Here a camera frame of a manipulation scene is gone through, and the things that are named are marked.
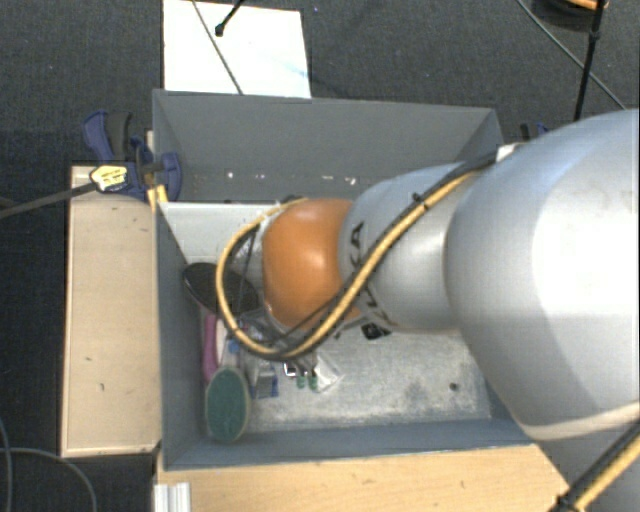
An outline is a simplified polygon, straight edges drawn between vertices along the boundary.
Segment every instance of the pink object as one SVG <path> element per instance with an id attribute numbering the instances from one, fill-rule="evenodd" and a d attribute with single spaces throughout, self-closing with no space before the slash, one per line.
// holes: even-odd
<path id="1" fill-rule="evenodd" d="M 209 384 L 218 369 L 216 355 L 216 315 L 207 313 L 204 318 L 204 346 L 202 347 L 202 376 Z"/>

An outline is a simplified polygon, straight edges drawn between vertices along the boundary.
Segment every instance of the yellow cable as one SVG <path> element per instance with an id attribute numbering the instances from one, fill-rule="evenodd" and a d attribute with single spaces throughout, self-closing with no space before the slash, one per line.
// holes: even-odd
<path id="1" fill-rule="evenodd" d="M 294 204 L 299 203 L 301 200 L 287 203 L 281 206 L 277 206 L 272 208 L 268 212 L 261 215 L 258 219 L 247 224 L 240 231 L 238 231 L 229 241 L 227 246 L 222 251 L 220 255 L 220 259 L 218 260 L 218 266 L 216 269 L 216 293 L 218 295 L 218 303 L 220 305 L 220 309 L 222 314 L 227 322 L 227 325 L 231 332 L 233 332 L 239 341 L 241 341 L 245 346 L 254 351 L 256 354 L 262 354 L 266 356 L 275 356 L 279 355 L 282 359 L 294 359 L 296 356 L 302 354 L 306 350 L 312 348 L 314 345 L 319 343 L 324 336 L 329 332 L 329 330 L 340 320 L 345 311 L 351 307 L 352 303 L 355 301 L 358 293 L 362 290 L 364 285 L 366 284 L 369 276 L 373 273 L 374 269 L 386 254 L 386 252 L 393 246 L 393 244 L 413 225 L 415 222 L 422 217 L 425 212 L 435 206 L 438 202 L 444 199 L 448 194 L 450 194 L 453 190 L 455 190 L 460 184 L 462 184 L 466 179 L 468 179 L 473 174 L 476 174 L 475 171 L 464 174 L 446 185 L 442 188 L 438 189 L 436 192 L 427 197 L 423 202 L 418 204 L 413 210 L 411 210 L 401 221 L 391 229 L 391 231 L 380 241 L 376 249 L 373 251 L 371 256 L 364 262 L 360 270 L 358 271 L 356 277 L 354 278 L 353 284 L 347 289 L 346 293 L 338 302 L 333 311 L 329 314 L 329 316 L 322 322 L 322 324 L 313 332 L 313 334 L 301 343 L 299 346 L 289 350 L 288 352 L 280 352 L 278 349 L 265 347 L 264 345 L 256 342 L 247 336 L 239 327 L 231 314 L 231 310 L 229 309 L 229 305 L 227 303 L 227 298 L 224 292 L 223 286 L 223 269 L 225 268 L 226 261 L 231 254 L 231 251 L 236 243 L 249 231 L 258 226 L 262 221 L 266 220 L 268 217 L 282 211 Z"/>
<path id="2" fill-rule="evenodd" d="M 602 494 L 633 462 L 640 457 L 640 436 L 637 436 L 611 464 L 591 482 L 575 502 L 575 508 L 585 510 L 589 504 Z"/>

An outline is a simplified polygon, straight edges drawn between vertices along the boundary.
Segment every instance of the green round object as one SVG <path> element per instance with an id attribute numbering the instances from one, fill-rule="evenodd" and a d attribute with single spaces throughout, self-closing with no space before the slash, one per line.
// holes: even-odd
<path id="1" fill-rule="evenodd" d="M 245 376 L 233 366 L 223 366 L 207 387 L 206 417 L 211 436 L 233 443 L 249 423 L 251 396 Z"/>

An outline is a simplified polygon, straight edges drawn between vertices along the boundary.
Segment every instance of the yellow label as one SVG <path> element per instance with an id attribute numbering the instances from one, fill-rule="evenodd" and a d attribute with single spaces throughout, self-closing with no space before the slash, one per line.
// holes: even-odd
<path id="1" fill-rule="evenodd" d="M 102 165 L 91 173 L 91 180 L 102 191 L 115 191 L 127 184 L 127 168 L 117 165 Z"/>

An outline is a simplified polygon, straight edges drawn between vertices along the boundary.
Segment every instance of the dark gray carpet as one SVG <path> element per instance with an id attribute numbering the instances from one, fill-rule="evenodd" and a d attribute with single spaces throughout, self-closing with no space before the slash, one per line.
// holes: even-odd
<path id="1" fill-rule="evenodd" d="M 525 0 L 581 60 L 588 22 Z M 312 94 L 495 108 L 506 140 L 522 122 L 573 116 L 580 69 L 515 0 L 265 0 L 303 12 Z M 638 106 L 640 3 L 611 0 L 593 71 Z M 151 126 L 162 84 L 159 0 L 4 0 L 0 6 L 0 196 L 35 199 L 68 186 L 91 158 L 79 125 L 98 108 Z M 593 83 L 584 115 L 616 110 Z M 0 417 L 16 446 L 57 449 L 65 283 L 65 207 L 0 221 Z M 150 457 L 83 461 L 100 510 L 150 506 Z M 4 468 L 0 465 L 0 478 Z M 16 511 L 88 510 L 63 468 L 16 457 Z M 4 503 L 0 485 L 0 504 Z"/>

